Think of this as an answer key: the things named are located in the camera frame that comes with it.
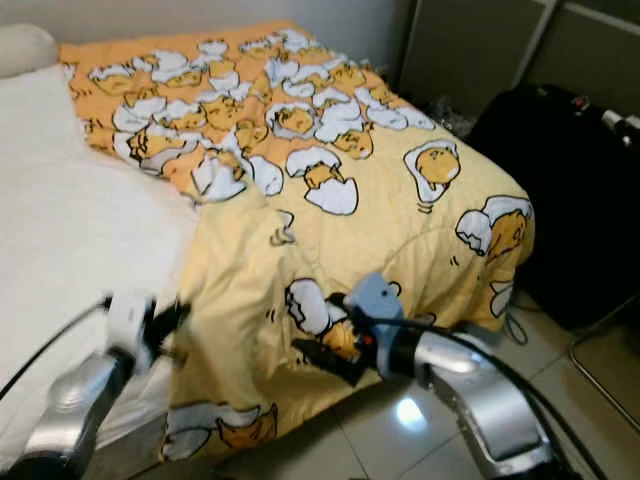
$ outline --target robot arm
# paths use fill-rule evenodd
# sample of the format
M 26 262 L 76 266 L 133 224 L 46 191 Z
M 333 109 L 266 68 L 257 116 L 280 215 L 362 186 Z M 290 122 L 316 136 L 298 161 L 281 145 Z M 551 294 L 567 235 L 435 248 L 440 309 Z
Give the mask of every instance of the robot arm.
M 6 478 L 83 477 L 100 424 L 131 376 L 150 368 L 185 313 L 174 305 L 154 319 L 154 308 L 152 298 L 140 295 L 111 300 L 105 353 L 91 354 L 53 383 L 45 411 Z
M 343 304 L 356 317 L 403 317 L 402 304 L 378 274 L 363 279 Z M 486 357 L 430 331 L 376 325 L 370 332 L 376 338 L 378 372 L 385 379 L 415 378 L 422 387 L 432 388 L 456 414 L 485 478 L 580 478 L 555 465 L 554 450 L 537 412 Z
M 384 379 L 416 378 L 458 418 L 471 453 L 487 479 L 580 479 L 556 459 L 550 430 L 518 386 L 477 348 L 431 331 L 405 328 L 402 305 L 379 274 L 364 278 L 342 299 L 357 319 L 369 323 L 368 353 L 353 365 L 311 340 L 294 341 L 312 363 L 355 384 L 363 368 L 375 366 Z M 20 460 L 8 472 L 15 480 L 82 478 L 101 422 L 134 372 L 148 369 L 164 338 L 188 308 L 174 305 L 153 317 L 154 302 L 123 297 L 109 308 L 108 348 L 60 377 Z

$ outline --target white pillow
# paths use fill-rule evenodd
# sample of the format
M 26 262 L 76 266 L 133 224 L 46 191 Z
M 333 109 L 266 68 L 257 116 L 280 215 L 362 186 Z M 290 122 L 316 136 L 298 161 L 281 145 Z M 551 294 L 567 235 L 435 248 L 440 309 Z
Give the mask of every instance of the white pillow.
M 50 67 L 58 47 L 46 30 L 35 25 L 0 27 L 0 78 Z

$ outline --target bed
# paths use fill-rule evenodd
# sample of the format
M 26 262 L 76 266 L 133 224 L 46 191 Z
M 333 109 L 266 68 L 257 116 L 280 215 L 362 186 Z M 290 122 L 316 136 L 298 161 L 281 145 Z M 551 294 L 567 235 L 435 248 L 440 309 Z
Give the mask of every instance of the bed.
M 408 316 L 500 326 L 533 243 L 526 193 L 374 72 L 287 21 L 63 45 L 60 59 L 2 84 L 1 313 L 24 339 L 3 336 L 3 375 L 104 288 L 192 306 L 173 342 L 186 361 L 170 382 L 167 365 L 137 379 L 103 443 L 169 407 L 165 459 L 224 457 L 378 382 L 350 385 L 291 346 L 356 359 L 328 298 L 372 271 Z M 6 432 L 28 430 L 44 379 L 100 344 L 99 322 L 12 392 Z
M 197 215 L 166 185 L 131 175 L 86 146 L 60 65 L 0 80 L 0 105 L 4 385 L 56 330 L 109 290 L 144 289 L 160 299 L 171 292 Z M 104 320 L 96 315 L 63 337 L 2 401 L 0 463 L 20 453 L 51 381 L 102 348 Z M 130 385 L 100 444 L 166 412 L 168 375 L 169 365 L 161 363 Z

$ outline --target metal chair leg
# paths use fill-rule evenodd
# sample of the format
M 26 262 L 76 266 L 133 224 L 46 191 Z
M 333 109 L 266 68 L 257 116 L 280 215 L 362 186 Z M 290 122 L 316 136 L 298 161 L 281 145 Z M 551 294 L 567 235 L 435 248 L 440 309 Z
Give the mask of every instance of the metal chair leg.
M 589 328 L 586 332 L 580 335 L 576 340 L 571 344 L 569 348 L 569 358 L 571 359 L 571 363 L 578 369 L 578 371 L 594 386 L 596 389 L 602 394 L 602 396 L 607 399 L 607 401 L 618 411 L 620 415 L 633 427 L 633 429 L 640 434 L 640 422 L 636 420 L 633 415 L 631 415 L 624 406 L 618 402 L 618 400 L 605 388 L 602 383 L 598 381 L 598 379 L 580 362 L 576 355 L 576 348 L 580 346 L 582 343 L 586 342 L 589 338 L 593 337 L 595 332 L 600 330 L 603 326 L 608 323 L 615 322 L 615 314 L 620 312 L 629 304 L 637 301 L 640 298 L 640 294 L 636 294 L 625 301 L 622 305 L 617 307 L 611 313 L 605 315 L 602 319 L 600 319 L 597 323 L 595 323 L 591 328 Z

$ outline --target white wall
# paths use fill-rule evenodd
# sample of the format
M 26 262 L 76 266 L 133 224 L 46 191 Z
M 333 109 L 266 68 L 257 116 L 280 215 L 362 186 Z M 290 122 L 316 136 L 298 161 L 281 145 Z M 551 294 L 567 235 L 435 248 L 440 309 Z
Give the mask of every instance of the white wall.
M 409 0 L 0 0 L 0 25 L 28 22 L 58 41 L 207 32 L 290 18 L 354 59 L 393 68 Z

